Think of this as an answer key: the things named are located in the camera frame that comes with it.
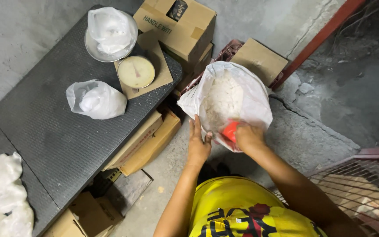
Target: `scale needle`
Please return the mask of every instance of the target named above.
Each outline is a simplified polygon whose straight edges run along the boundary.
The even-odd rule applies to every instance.
[[[134,65],[134,63],[132,63],[132,64],[134,66],[134,70],[136,71],[136,77],[140,77],[141,75],[140,75],[140,73],[138,73],[136,66]]]

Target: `yellow shirt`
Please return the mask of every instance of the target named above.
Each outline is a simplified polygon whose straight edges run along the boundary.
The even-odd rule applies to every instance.
[[[240,177],[213,178],[197,187],[189,229],[190,237],[327,237],[269,190]]]

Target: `hand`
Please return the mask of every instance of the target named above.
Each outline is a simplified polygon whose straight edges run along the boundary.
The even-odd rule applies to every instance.
[[[247,155],[255,154],[255,150],[266,146],[264,130],[248,123],[241,122],[236,128],[236,144]]]
[[[189,120],[188,165],[193,165],[201,169],[211,152],[212,135],[212,132],[208,132],[203,142],[200,118],[196,114],[195,122],[191,119]]]

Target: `plastic scoop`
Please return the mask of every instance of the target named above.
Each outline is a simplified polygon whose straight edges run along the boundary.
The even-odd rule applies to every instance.
[[[233,121],[229,123],[221,132],[225,137],[229,138],[232,142],[236,143],[236,127],[238,126],[239,122]]]

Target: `red metal pole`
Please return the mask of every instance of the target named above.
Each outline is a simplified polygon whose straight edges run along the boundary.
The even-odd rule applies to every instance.
[[[313,54],[315,50],[336,30],[365,0],[346,0],[346,2],[337,10],[334,16],[327,24],[318,32],[311,42],[301,51],[301,53],[283,69],[283,77],[276,78],[271,84],[272,90],[277,89],[283,84],[298,67]]]

